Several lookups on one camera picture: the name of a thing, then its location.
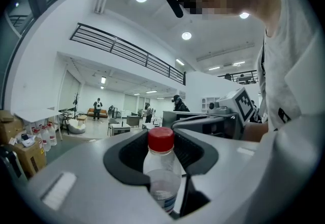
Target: white shirt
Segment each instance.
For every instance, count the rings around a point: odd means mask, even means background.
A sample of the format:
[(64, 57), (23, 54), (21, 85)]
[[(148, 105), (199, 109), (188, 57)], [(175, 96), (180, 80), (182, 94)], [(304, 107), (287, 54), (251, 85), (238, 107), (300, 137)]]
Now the white shirt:
[(301, 115), (284, 77), (306, 51), (318, 28), (319, 22), (307, 0), (281, 0), (278, 28), (271, 38), (264, 35), (265, 77), (261, 68), (263, 48), (257, 59), (257, 74), (262, 97), (266, 98), (269, 131)]

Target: floor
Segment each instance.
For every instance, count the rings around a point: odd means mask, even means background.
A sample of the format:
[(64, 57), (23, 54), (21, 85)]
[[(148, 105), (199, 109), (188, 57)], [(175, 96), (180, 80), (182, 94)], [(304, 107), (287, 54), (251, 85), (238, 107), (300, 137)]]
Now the floor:
[[(87, 118), (86, 122), (86, 132), (83, 134), (72, 134), (70, 133), (68, 135), (68, 132), (66, 130), (62, 130), (62, 141), (60, 141), (60, 137), (58, 135), (58, 131), (56, 132), (56, 138), (57, 138), (57, 145), (52, 146), (50, 151), (46, 153), (46, 160), (47, 164), (51, 163), (52, 161), (59, 158), (61, 155), (63, 155), (65, 152), (69, 151), (70, 149), (88, 142), (93, 139), (103, 139), (103, 138), (109, 138), (110, 133), (107, 135), (108, 130), (108, 118), (100, 118), (99, 121), (93, 121), (92, 117)], [(126, 118), (117, 118), (116, 121), (120, 124), (122, 124), (122, 121), (126, 123)], [(139, 126), (132, 126), (131, 132), (132, 133), (138, 133), (142, 130), (142, 122), (143, 120), (140, 119), (140, 125)]]
[[(72, 134), (70, 133), (68, 135), (66, 130), (62, 131), (63, 135), (76, 137), (80, 139), (103, 139), (110, 137), (110, 133), (107, 135), (108, 130), (108, 118), (100, 118), (99, 121), (96, 119), (96, 121), (92, 120), (92, 117), (88, 116), (86, 121), (86, 132), (83, 134)], [(126, 118), (117, 118), (116, 121), (120, 124), (122, 124), (122, 121), (124, 124), (126, 123)], [(138, 133), (142, 130), (142, 119), (140, 119), (140, 125), (139, 126), (131, 126), (131, 132)]]
[(61, 155), (63, 155), (65, 152), (69, 151), (70, 149), (88, 141), (87, 139), (73, 138), (65, 135), (62, 135), (62, 141), (61, 141), (58, 132), (56, 132), (56, 139), (57, 139), (57, 145), (52, 146), (51, 149), (48, 152), (46, 152), (47, 164), (53, 162)]

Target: white table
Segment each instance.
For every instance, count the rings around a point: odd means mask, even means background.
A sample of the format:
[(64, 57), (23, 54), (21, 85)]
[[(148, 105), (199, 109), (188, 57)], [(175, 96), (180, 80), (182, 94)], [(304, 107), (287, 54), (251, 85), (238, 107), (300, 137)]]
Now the white table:
[(116, 136), (122, 133), (130, 132), (131, 131), (131, 126), (128, 124), (111, 124), (111, 129), (112, 129), (112, 135), (111, 136)]
[(155, 127), (159, 127), (159, 124), (152, 124), (152, 123), (142, 123), (142, 129), (153, 129)]
[(60, 122), (59, 122), (59, 118), (58, 118), (58, 115), (62, 114), (61, 112), (55, 111), (52, 109), (36, 109), (36, 110), (20, 110), (20, 111), (16, 111), (14, 114), (16, 116), (22, 118), (26, 122), (28, 122), (28, 127), (29, 127), (28, 130), (30, 133), (32, 133), (31, 123), (34, 123), (34, 122), (37, 122), (40, 120), (44, 120), (44, 119), (47, 120), (50, 117), (56, 117), (57, 123), (53, 122), (53, 124), (58, 125), (60, 139), (62, 140)]

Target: balcony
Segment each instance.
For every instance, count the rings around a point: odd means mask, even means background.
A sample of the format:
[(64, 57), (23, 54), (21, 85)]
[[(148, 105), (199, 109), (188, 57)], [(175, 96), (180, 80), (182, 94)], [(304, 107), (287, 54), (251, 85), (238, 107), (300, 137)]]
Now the balcony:
[(71, 41), (120, 56), (185, 85), (185, 75), (146, 50), (106, 31), (78, 23)]
[(232, 74), (227, 73), (225, 75), (221, 75), (218, 77), (224, 78), (226, 80), (234, 81), (241, 85), (258, 83), (257, 70), (247, 71), (247, 72), (238, 72), (238, 73), (232, 73)]

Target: person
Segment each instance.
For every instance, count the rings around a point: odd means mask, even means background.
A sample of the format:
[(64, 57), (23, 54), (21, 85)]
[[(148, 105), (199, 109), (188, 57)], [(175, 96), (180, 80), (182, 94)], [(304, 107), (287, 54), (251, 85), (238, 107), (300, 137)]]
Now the person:
[(301, 115), (298, 103), (284, 80), (311, 40), (323, 35), (307, 0), (176, 0), (190, 14), (238, 16), (248, 13), (263, 22), (264, 40), (257, 59), (257, 74), (266, 104), (267, 122), (246, 124), (243, 140), (259, 142)]
[(100, 112), (101, 112), (102, 106), (103, 106), (103, 104), (101, 102), (101, 99), (98, 98), (97, 101), (95, 101), (94, 104), (93, 104), (93, 107), (94, 107), (93, 120), (94, 121), (96, 120), (96, 115), (97, 115), (97, 120), (98, 121), (100, 120)]
[(150, 107), (150, 104), (147, 105), (147, 116), (146, 116), (146, 123), (151, 123), (152, 118), (152, 109)]
[(254, 100), (251, 100), (251, 102), (252, 102), (252, 105), (253, 105), (253, 108), (254, 108), (254, 113), (250, 117), (249, 122), (257, 123), (258, 122), (257, 106), (255, 105)]
[(110, 107), (108, 108), (108, 115), (109, 115), (110, 117), (113, 117), (113, 111), (114, 111), (114, 106), (112, 105), (112, 106), (110, 106)]
[(172, 102), (175, 102), (175, 108), (174, 111), (185, 111), (189, 112), (189, 109), (184, 104), (182, 98), (179, 95), (175, 95), (172, 99)]

